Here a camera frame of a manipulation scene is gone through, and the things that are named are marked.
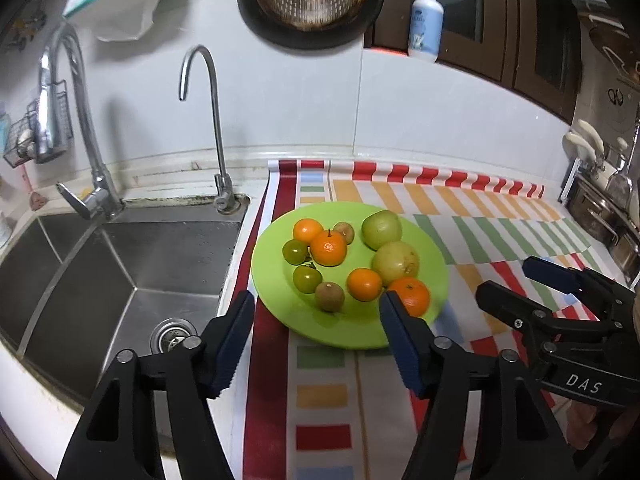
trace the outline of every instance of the striped tablecloth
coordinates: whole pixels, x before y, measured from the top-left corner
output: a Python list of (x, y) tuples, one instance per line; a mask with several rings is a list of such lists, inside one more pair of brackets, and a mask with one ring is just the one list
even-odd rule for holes
[[(365, 202), (415, 222), (449, 267), (449, 299), (431, 327), (467, 349), (524, 355), (519, 334), (478, 309), (476, 287), (494, 280), (556, 312), (590, 319), (572, 295), (526, 278), (522, 261), (540, 256), (611, 275), (588, 238), (542, 197), (544, 186), (461, 171), (375, 162), (280, 160), (242, 259), (236, 290), (255, 292), (255, 240), (271, 221), (310, 203)], [(402, 476), (426, 411), (402, 385), (388, 350), (343, 351), (290, 332), (258, 299), (243, 415), (246, 480), (394, 480)], [(546, 394), (554, 409), (559, 397)], [(480, 397), (470, 394), (457, 478), (468, 478)]]

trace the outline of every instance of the soap dispenser bottle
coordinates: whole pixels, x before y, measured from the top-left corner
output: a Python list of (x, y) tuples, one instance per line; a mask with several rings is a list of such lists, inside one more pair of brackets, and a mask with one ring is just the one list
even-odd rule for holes
[(411, 9), (409, 56), (436, 61), (440, 50), (444, 9), (437, 0), (415, 0)]

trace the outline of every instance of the wire basket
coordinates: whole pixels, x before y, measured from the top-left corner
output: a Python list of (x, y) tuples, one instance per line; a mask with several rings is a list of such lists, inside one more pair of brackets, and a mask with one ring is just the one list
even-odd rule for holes
[[(60, 131), (66, 135), (67, 139), (74, 136), (71, 126), (71, 116), (69, 114), (69, 100), (66, 93), (66, 81), (62, 80), (56, 85), (58, 96), (58, 124)], [(38, 115), (38, 100), (34, 99), (27, 106), (27, 113), (19, 121), (13, 123), (9, 129), (9, 134), (4, 143), (4, 160), (12, 168), (24, 164), (28, 160), (35, 158), (34, 132), (36, 129), (36, 119)]]

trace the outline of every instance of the green apple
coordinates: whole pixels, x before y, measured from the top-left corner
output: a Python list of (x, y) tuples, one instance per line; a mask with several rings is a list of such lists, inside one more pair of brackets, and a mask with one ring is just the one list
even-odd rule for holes
[(420, 270), (420, 256), (406, 242), (388, 242), (378, 249), (371, 269), (382, 278), (384, 286), (398, 278), (415, 278)]
[(371, 249), (377, 251), (388, 242), (397, 242), (402, 237), (402, 225), (398, 215), (384, 210), (373, 213), (362, 223), (362, 238)]

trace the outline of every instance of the hand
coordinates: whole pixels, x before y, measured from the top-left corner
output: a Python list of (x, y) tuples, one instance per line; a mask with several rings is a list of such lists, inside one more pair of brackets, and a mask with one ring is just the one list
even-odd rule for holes
[[(587, 447), (596, 434), (595, 418), (597, 409), (589, 404), (573, 400), (567, 411), (566, 440), (575, 449)], [(640, 415), (640, 404), (630, 406), (613, 423), (609, 437), (613, 440), (626, 438)]]
[(566, 440), (575, 449), (584, 449), (596, 434), (595, 418), (597, 409), (590, 404), (572, 400), (566, 414)]

